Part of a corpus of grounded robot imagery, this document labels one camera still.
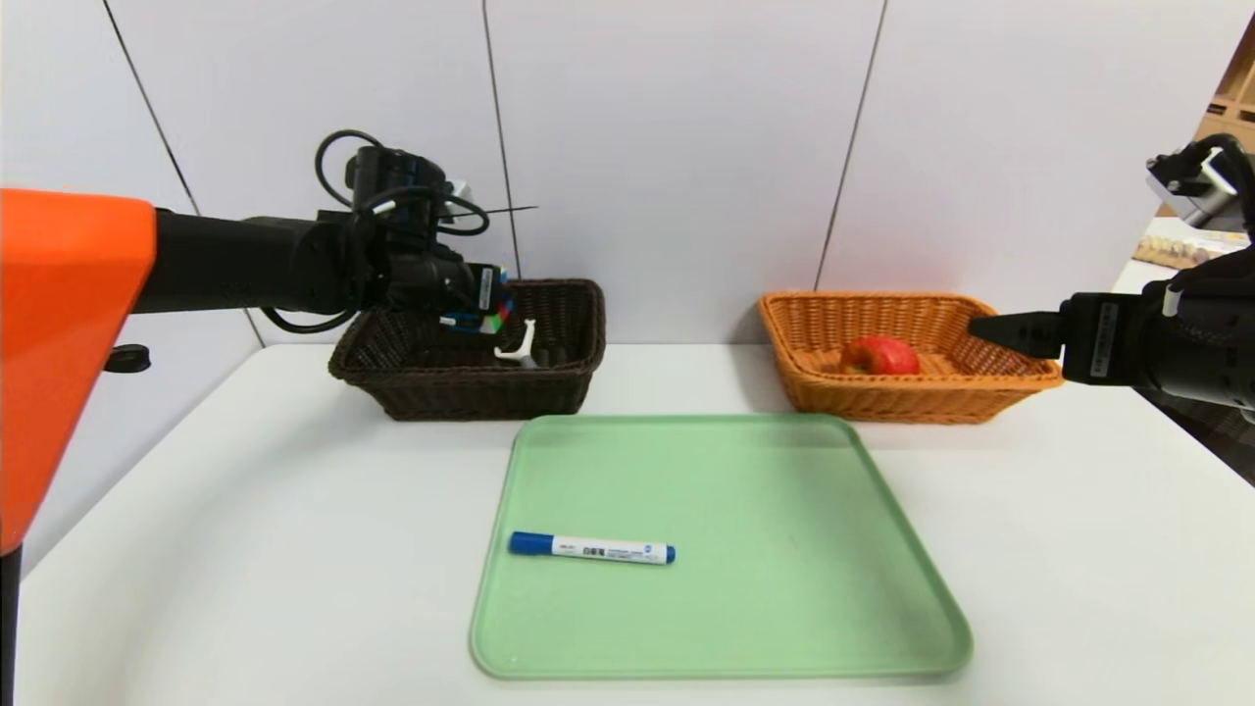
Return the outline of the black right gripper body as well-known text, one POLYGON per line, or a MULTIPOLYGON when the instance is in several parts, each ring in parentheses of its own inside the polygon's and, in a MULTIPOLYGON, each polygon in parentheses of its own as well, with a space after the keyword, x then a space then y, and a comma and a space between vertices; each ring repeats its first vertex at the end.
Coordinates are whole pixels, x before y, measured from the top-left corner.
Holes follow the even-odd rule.
POLYGON ((1207 285, 1181 293, 1166 316, 1163 300, 1171 295, 1161 280, 1140 293, 1067 300, 1064 377, 1252 410, 1252 290, 1207 285))

